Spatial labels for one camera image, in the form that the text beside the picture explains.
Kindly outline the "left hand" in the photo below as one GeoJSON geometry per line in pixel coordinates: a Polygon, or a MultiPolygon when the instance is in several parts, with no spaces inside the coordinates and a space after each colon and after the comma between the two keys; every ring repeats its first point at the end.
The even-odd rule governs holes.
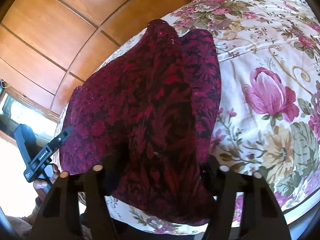
{"type": "MultiPolygon", "coordinates": [[[[51,164],[52,170],[53,170],[53,175],[50,178],[50,181],[54,184],[55,181],[57,180],[58,176],[60,175],[60,171],[58,169],[58,167],[55,164],[51,164]]],[[[39,208],[42,204],[42,202],[45,200],[46,198],[46,193],[44,191],[44,189],[48,186],[48,183],[43,180],[43,179],[37,179],[34,180],[33,182],[33,187],[35,189],[35,191],[37,192],[37,198],[35,199],[36,201],[36,206],[34,208],[34,211],[37,213],[39,211],[39,208]]]]}

